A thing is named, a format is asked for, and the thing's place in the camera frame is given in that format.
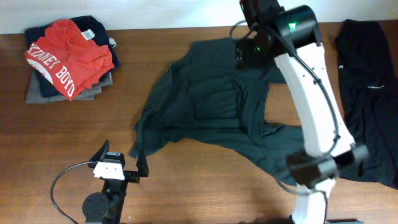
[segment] black cloth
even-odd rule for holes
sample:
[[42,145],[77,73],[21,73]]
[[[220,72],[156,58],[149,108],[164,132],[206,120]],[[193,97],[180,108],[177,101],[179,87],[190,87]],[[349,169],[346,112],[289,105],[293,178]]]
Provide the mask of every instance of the black cloth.
[[370,157],[343,178],[398,189],[398,81],[377,22],[345,21],[336,39],[346,125]]
[[[77,25],[77,27],[79,27],[80,31],[82,32],[91,29],[91,31],[93,31],[95,34],[92,40],[94,40],[94,42],[98,46],[108,45],[109,51],[112,54],[113,65],[115,66],[115,68],[120,66],[119,60],[116,54],[114,53],[112,45],[109,43],[109,37],[106,34],[106,30],[102,25],[102,23],[98,22],[93,16],[80,16],[72,18],[71,20]],[[25,31],[27,48],[29,48],[32,45],[32,43],[37,41],[40,37],[44,37],[45,36],[44,31],[49,26],[51,26],[51,24],[42,27],[33,27],[27,29]],[[35,70],[35,74],[40,83],[40,93],[43,97],[51,97],[61,94],[47,79],[43,77],[43,75],[39,71]]]
[[[285,156],[303,151],[300,127],[264,120],[270,83],[285,83],[275,66],[235,69],[235,42],[194,42],[157,82],[136,124],[130,153],[151,155],[183,138],[235,150],[271,175],[285,167]],[[280,178],[287,184],[292,179]]]

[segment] white backdrop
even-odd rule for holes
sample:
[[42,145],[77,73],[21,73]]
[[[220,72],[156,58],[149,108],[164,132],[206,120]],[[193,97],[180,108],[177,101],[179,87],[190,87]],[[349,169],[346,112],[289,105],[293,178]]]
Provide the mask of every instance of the white backdrop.
[[[398,0],[279,0],[310,6],[320,22],[398,19]],[[106,29],[231,26],[244,19],[239,0],[0,0],[0,34],[61,18],[92,15]]]

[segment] stack of folded clothing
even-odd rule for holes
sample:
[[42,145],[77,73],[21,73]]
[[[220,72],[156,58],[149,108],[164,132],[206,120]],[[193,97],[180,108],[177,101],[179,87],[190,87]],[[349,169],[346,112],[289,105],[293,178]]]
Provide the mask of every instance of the stack of folded clothing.
[[94,100],[102,86],[112,85],[119,66],[115,41],[92,16],[62,19],[25,31],[25,57],[35,69],[26,103]]

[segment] gray folded cloth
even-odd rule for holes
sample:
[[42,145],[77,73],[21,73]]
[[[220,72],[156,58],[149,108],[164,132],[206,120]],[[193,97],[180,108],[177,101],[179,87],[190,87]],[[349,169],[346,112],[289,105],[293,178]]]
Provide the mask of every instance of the gray folded cloth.
[[[113,84],[112,80],[112,74],[109,72],[108,74],[105,75],[105,78],[103,81],[99,82],[98,84],[95,84],[91,87],[91,89],[85,89],[83,90],[74,100],[94,100],[95,95],[101,93],[101,87],[102,86],[109,86]],[[39,81],[37,80],[37,77],[32,71],[32,74],[30,75],[30,83],[29,87],[27,90],[26,94],[26,103],[53,103],[56,101],[63,101],[67,100],[63,95],[58,95],[58,96],[52,96],[45,98],[40,94],[40,86],[39,86]]]

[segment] wooden table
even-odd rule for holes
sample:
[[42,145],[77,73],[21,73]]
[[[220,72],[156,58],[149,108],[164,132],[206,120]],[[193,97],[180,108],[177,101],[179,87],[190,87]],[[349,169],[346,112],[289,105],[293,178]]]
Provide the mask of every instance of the wooden table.
[[[341,109],[337,51],[333,40],[341,24],[321,24],[326,63]],[[382,22],[398,74],[398,21]],[[121,67],[114,85],[95,101],[47,105],[24,103],[32,68],[24,59],[22,34],[0,35],[0,223],[68,223],[52,206],[49,190],[66,167],[87,161],[109,139],[111,150],[128,156],[133,126],[156,80],[184,56],[196,40],[226,37],[229,27],[109,31],[117,41]],[[272,85],[266,119],[300,124],[286,85]],[[184,139],[148,157],[150,177],[129,185],[123,223],[239,223],[288,217],[293,195],[233,150]],[[58,182],[55,199],[84,223],[81,205],[102,189],[92,170],[79,167]],[[398,191],[381,184],[339,180],[329,218],[397,223]]]

